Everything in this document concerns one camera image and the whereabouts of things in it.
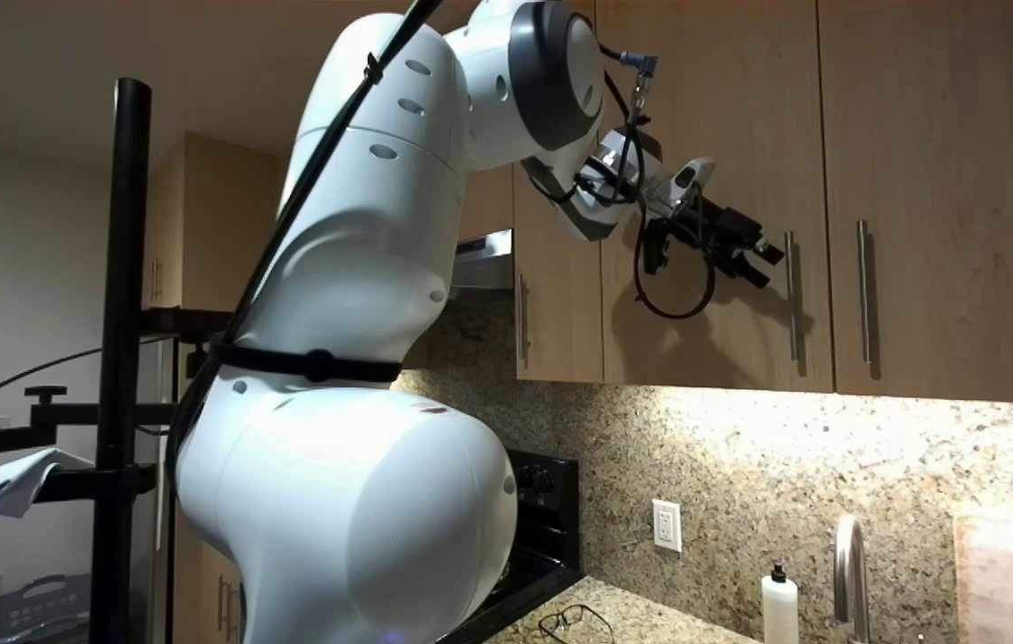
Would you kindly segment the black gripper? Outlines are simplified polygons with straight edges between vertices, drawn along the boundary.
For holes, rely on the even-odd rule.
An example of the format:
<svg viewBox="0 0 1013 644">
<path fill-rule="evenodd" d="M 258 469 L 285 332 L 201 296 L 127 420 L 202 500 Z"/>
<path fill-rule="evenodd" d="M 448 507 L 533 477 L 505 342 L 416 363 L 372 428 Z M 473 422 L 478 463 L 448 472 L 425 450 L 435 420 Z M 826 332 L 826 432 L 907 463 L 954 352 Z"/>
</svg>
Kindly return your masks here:
<svg viewBox="0 0 1013 644">
<path fill-rule="evenodd" d="M 781 264 L 783 248 L 761 236 L 761 224 L 732 206 L 720 206 L 697 198 L 687 206 L 676 206 L 665 217 L 655 217 L 644 234 L 644 272 L 655 276 L 665 264 L 665 248 L 680 239 L 706 255 L 713 267 L 730 278 L 749 278 L 756 291 L 770 286 L 770 276 L 760 272 L 749 255 L 760 255 L 764 264 Z"/>
</svg>

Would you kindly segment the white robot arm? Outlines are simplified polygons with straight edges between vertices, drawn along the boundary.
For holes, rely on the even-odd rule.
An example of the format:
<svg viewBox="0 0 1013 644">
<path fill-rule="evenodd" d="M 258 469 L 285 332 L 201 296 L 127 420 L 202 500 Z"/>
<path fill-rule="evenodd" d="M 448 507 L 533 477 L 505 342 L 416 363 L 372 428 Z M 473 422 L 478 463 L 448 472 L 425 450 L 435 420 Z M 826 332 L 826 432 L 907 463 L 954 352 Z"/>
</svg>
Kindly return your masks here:
<svg viewBox="0 0 1013 644">
<path fill-rule="evenodd" d="M 501 583 L 520 489 L 498 432 L 392 378 L 452 299 L 473 171 L 516 166 L 566 224 L 761 282 L 761 224 L 604 113 L 615 61 L 566 0 L 350 22 L 295 125 L 271 249 L 193 391 L 178 507 L 233 559 L 243 644 L 441 644 Z"/>
</svg>

